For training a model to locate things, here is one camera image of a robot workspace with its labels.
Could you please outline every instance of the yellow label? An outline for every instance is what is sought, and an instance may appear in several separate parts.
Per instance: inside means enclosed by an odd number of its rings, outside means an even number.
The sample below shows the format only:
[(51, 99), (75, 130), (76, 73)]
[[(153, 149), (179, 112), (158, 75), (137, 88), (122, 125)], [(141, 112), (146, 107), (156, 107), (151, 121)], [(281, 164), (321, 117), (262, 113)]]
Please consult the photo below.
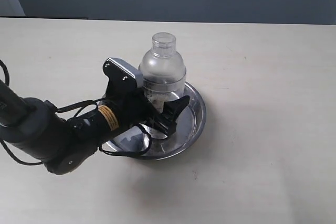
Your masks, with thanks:
[(118, 120), (113, 113), (113, 111), (106, 105), (98, 107), (98, 111), (104, 116), (105, 120), (110, 126), (111, 131), (114, 131), (116, 128), (119, 128)]

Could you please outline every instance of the table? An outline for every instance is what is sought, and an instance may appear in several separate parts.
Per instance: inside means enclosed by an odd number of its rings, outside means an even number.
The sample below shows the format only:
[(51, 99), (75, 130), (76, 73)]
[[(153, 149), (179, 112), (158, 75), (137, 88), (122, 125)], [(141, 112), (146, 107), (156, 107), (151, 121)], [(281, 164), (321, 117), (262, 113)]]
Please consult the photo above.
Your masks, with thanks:
[(137, 66), (154, 33), (173, 33), (208, 114), (163, 161), (96, 153), (56, 176), (0, 148), (1, 223), (336, 222), (335, 26), (1, 18), (0, 30), (11, 88), (56, 106), (99, 98), (106, 58)]

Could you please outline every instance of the wire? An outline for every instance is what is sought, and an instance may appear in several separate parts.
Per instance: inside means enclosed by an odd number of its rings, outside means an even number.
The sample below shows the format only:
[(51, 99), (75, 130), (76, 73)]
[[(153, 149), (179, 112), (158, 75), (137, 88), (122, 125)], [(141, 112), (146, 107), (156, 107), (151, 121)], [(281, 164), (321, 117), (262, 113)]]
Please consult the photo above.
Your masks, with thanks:
[[(8, 72), (8, 69), (7, 69), (6, 65), (3, 63), (2, 60), (0, 60), (0, 66), (1, 66), (1, 68), (4, 71), (4, 74), (5, 74), (5, 84), (7, 86), (9, 86), (9, 72)], [(12, 159), (14, 159), (16, 162), (18, 162), (21, 165), (33, 166), (33, 165), (41, 165), (41, 164), (43, 164), (42, 162), (31, 163), (31, 162), (24, 162), (22, 160), (19, 160), (14, 155), (14, 153), (8, 148), (7, 144), (5, 143), (5, 141), (2, 138), (0, 138), (0, 143), (1, 143), (2, 147), (5, 149), (5, 151), (9, 154), (9, 156), (11, 156)]]
[(106, 151), (103, 149), (102, 145), (99, 146), (99, 151), (105, 153), (106, 155), (109, 156), (122, 156), (122, 157), (139, 157), (142, 156), (144, 154), (146, 154), (150, 148), (152, 147), (152, 143), (153, 143), (153, 138), (151, 136), (151, 134), (148, 133), (148, 131), (145, 130), (145, 128), (141, 125), (141, 124), (136, 124), (136, 127), (138, 127), (143, 134), (147, 135), (149, 142), (148, 142), (148, 146), (147, 148), (145, 148), (142, 151), (139, 152), (111, 152), (111, 151)]

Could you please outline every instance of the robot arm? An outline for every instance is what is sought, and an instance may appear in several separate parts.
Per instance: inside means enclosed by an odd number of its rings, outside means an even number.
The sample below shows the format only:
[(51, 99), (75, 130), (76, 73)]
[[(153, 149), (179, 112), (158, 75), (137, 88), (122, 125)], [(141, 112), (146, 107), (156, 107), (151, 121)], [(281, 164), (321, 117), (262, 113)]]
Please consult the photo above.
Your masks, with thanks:
[[(40, 160), (49, 172), (62, 175), (76, 169), (97, 149), (102, 150), (102, 144), (134, 126), (145, 134), (148, 133), (142, 125), (167, 137), (175, 133), (176, 119), (189, 104), (188, 96), (165, 102), (160, 114), (144, 96), (140, 71), (116, 58), (107, 59), (103, 71), (109, 78), (103, 98), (60, 109), (49, 101), (22, 99), (8, 87), (9, 81), (7, 84), (0, 81), (0, 139), (3, 146), (6, 148), (3, 142), (6, 141)], [(94, 110), (78, 116), (91, 104), (96, 106)], [(68, 120), (56, 114), (79, 108)], [(137, 157), (145, 154), (150, 144), (139, 152), (110, 154)]]

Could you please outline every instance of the clear plastic bottle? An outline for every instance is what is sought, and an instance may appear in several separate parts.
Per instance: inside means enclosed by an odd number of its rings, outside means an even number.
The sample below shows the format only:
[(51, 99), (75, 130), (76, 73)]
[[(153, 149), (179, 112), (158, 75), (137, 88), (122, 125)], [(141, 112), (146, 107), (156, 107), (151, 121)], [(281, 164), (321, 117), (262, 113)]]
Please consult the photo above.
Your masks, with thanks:
[(176, 51), (176, 38), (169, 33), (157, 33), (152, 48), (139, 65), (144, 77), (145, 95), (162, 112), (163, 103), (183, 96), (186, 67)]

